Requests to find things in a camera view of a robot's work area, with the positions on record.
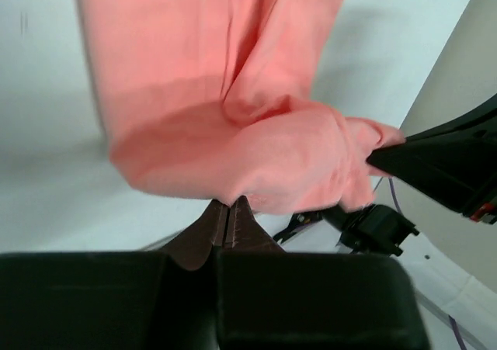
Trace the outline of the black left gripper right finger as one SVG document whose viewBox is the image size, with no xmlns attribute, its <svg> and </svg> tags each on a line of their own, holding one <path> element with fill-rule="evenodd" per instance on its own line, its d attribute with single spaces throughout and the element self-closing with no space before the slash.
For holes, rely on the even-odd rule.
<svg viewBox="0 0 497 350">
<path fill-rule="evenodd" d="M 256 221 L 245 196 L 238 198 L 228 209 L 224 226 L 223 249 L 283 252 L 283 249 Z"/>
</svg>

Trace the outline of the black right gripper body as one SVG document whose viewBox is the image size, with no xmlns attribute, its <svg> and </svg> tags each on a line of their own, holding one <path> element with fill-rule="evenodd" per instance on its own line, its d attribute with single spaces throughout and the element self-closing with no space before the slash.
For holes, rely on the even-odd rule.
<svg viewBox="0 0 497 350">
<path fill-rule="evenodd" d="M 465 218 L 475 223 L 495 224 L 496 223 L 496 196 L 481 201 L 477 206 L 473 206 L 463 212 Z"/>
</svg>

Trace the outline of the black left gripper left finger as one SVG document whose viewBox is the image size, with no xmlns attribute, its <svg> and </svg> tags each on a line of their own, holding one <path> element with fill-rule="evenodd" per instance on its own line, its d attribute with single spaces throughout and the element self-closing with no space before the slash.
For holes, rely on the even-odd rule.
<svg viewBox="0 0 497 350">
<path fill-rule="evenodd" d="M 212 248 L 223 244 L 228 215 L 228 206 L 211 201 L 197 220 L 165 245 L 165 253 L 181 269 L 200 269 Z"/>
</svg>

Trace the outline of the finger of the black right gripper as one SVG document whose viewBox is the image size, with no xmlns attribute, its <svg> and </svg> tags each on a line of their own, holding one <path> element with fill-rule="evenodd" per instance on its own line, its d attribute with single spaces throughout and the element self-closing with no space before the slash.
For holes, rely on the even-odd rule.
<svg viewBox="0 0 497 350">
<path fill-rule="evenodd" d="M 496 196 L 496 108 L 436 133 L 425 131 L 404 144 L 375 150 L 368 164 L 447 209 L 463 214 Z"/>
</svg>

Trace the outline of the pink t shirt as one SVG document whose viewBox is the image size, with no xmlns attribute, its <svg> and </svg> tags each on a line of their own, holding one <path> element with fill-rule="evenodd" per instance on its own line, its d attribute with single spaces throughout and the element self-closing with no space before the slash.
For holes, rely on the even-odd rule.
<svg viewBox="0 0 497 350">
<path fill-rule="evenodd" d="M 109 159 L 143 192 L 284 214 L 374 192 L 391 126 L 311 99 L 343 0 L 79 0 Z"/>
</svg>

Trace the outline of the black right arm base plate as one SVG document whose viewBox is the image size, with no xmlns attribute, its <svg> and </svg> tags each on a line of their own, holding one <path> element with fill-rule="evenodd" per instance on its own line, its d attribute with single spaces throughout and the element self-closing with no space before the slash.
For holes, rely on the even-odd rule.
<svg viewBox="0 0 497 350">
<path fill-rule="evenodd" d="M 329 225 L 329 222 L 323 217 L 323 213 L 320 210 L 294 213 L 288 225 L 283 230 L 277 232 L 273 236 L 273 240 L 277 244 L 283 245 L 298 234 L 319 223 Z"/>
</svg>

